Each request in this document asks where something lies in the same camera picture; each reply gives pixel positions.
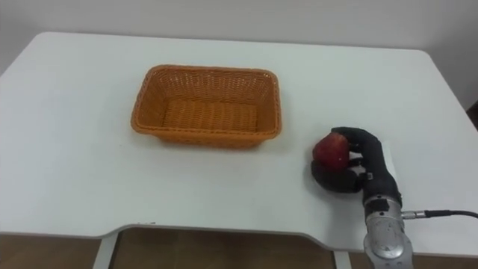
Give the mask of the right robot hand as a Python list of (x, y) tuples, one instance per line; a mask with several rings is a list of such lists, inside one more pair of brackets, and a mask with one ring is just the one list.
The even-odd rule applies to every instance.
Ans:
[(383, 195), (403, 204), (395, 178), (385, 163), (382, 143), (370, 132), (352, 127), (334, 127), (332, 132), (344, 136), (350, 151), (361, 155), (342, 170), (333, 170), (319, 161), (311, 162), (311, 174), (324, 189), (343, 194), (363, 192), (363, 200)]

